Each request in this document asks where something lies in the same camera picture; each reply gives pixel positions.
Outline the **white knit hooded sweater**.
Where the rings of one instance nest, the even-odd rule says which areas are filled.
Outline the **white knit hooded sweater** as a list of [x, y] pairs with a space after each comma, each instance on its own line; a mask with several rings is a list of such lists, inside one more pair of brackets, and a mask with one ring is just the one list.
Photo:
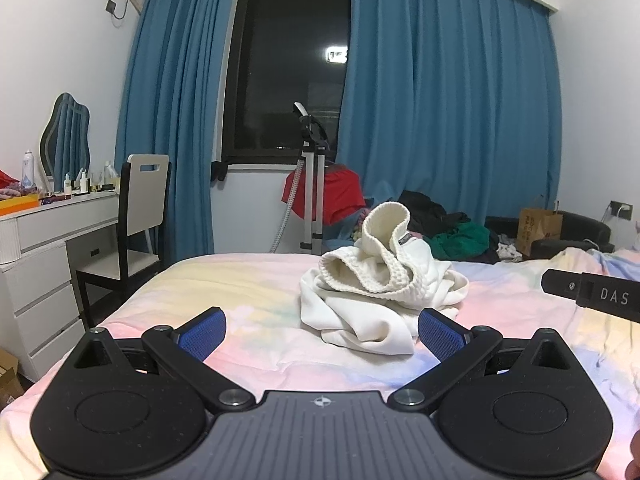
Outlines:
[[455, 318], [469, 280], [409, 231], [401, 203], [376, 206], [355, 244], [322, 255], [300, 279], [300, 319], [327, 344], [381, 356], [411, 356], [418, 317]]

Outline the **black clothes pile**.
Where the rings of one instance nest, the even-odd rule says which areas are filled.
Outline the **black clothes pile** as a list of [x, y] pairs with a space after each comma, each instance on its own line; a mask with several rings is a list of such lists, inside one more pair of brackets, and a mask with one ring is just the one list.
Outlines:
[[471, 221], [464, 212], [448, 214], [441, 204], [433, 202], [428, 196], [419, 192], [402, 192], [399, 203], [410, 212], [408, 229], [427, 238], [449, 232], [459, 224]]

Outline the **brown paper bag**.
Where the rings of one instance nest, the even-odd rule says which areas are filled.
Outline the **brown paper bag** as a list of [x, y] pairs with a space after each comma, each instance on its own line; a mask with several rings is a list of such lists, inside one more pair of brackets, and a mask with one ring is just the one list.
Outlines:
[[533, 244], [538, 240], [558, 240], [561, 237], [563, 215], [559, 212], [559, 204], [554, 200], [551, 208], [546, 208], [544, 196], [539, 195], [521, 209], [515, 245], [523, 256], [532, 255]]

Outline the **cardboard box on floor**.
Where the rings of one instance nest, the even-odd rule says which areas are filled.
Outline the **cardboard box on floor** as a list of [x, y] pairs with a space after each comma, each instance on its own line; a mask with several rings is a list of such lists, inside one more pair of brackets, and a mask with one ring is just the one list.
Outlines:
[[6, 408], [24, 394], [18, 378], [18, 359], [16, 356], [0, 349], [0, 410]]

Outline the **pastel tie-dye bed sheet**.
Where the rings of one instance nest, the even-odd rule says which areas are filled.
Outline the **pastel tie-dye bed sheet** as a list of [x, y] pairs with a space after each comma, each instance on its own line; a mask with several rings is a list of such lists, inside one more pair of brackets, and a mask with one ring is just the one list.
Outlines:
[[[217, 306], [228, 333], [209, 365], [252, 393], [267, 390], [376, 390], [390, 393], [433, 366], [423, 347], [408, 358], [352, 352], [326, 344], [300, 320], [299, 281], [317, 265], [311, 256], [222, 255], [175, 264], [134, 294], [105, 322], [119, 338], [156, 324], [179, 325]], [[542, 326], [557, 330], [598, 387], [614, 420], [599, 474], [632, 478], [639, 471], [639, 327], [540, 286], [548, 269], [636, 280], [639, 257], [569, 249], [551, 260], [461, 263], [470, 282], [458, 313], [465, 326], [486, 324], [527, 338]]]

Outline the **green garment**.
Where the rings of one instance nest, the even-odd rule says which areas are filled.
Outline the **green garment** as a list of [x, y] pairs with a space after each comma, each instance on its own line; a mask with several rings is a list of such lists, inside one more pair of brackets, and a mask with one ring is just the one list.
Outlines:
[[475, 222], [462, 222], [433, 237], [424, 236], [432, 256], [445, 261], [495, 263], [496, 244], [490, 231]]

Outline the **white dressing desk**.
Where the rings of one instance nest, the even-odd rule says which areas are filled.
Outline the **white dressing desk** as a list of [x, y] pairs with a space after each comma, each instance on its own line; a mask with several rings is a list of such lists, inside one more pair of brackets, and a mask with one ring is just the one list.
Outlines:
[[67, 243], [114, 226], [118, 196], [90, 193], [1, 218], [1, 348], [36, 382], [85, 333]]

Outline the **black and white chair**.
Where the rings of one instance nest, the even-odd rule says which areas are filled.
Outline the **black and white chair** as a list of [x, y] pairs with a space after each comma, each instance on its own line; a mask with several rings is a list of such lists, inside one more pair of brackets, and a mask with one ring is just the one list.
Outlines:
[[164, 268], [164, 231], [171, 162], [164, 154], [131, 154], [122, 164], [116, 245], [76, 269], [82, 319], [96, 326], [89, 285], [128, 297]]

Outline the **orange box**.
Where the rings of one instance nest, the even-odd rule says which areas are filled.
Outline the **orange box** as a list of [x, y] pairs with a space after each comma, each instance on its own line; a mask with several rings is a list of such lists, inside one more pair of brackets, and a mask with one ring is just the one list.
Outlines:
[[36, 208], [39, 205], [40, 201], [37, 194], [2, 198], [0, 200], [0, 216], [15, 214], [16, 212]]

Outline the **right blue curtain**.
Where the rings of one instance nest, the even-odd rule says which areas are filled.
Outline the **right blue curtain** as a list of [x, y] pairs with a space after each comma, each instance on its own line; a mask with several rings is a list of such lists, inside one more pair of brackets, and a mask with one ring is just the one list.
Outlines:
[[533, 0], [352, 0], [337, 158], [363, 192], [430, 196], [475, 221], [550, 209], [562, 110]]

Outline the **blue curtain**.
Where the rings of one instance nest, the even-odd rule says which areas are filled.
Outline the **blue curtain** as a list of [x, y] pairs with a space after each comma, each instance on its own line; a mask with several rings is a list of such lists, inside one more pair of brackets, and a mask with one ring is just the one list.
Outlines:
[[430, 196], [475, 221], [550, 209], [562, 110], [533, 0], [352, 0], [337, 158], [363, 192]]
[[167, 263], [214, 250], [210, 173], [232, 0], [145, 0], [132, 43], [115, 160], [165, 154], [171, 162]]

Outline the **wavy vanity mirror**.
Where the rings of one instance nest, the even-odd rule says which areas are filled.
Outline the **wavy vanity mirror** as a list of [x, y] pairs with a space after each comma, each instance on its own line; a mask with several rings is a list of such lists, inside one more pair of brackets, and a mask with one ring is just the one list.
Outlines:
[[81, 170], [89, 171], [88, 107], [68, 92], [55, 100], [39, 142], [39, 160], [46, 189], [62, 192], [66, 174], [75, 182]]

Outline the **red garment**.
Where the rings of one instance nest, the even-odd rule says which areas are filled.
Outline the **red garment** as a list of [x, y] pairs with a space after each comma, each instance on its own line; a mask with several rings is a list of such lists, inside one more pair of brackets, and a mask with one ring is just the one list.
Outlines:
[[[292, 193], [295, 170], [285, 179], [281, 200], [287, 203]], [[292, 211], [303, 219], [305, 213], [305, 169], [299, 175], [298, 187], [293, 200]], [[333, 226], [360, 209], [366, 208], [360, 179], [356, 172], [344, 165], [330, 165], [324, 174], [322, 222]]]

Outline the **left blue curtain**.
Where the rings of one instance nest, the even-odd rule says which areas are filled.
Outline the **left blue curtain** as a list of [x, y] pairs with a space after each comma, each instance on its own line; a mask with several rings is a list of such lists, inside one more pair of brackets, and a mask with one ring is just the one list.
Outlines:
[[165, 154], [171, 162], [167, 263], [214, 250], [210, 173], [232, 0], [145, 0], [132, 43], [115, 160]]

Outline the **dark window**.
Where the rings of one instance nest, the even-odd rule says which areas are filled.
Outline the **dark window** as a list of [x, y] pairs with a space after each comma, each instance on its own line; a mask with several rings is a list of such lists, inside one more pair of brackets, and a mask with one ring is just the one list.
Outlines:
[[295, 103], [337, 148], [350, 0], [238, 0], [224, 95], [221, 158], [292, 164], [302, 146]]

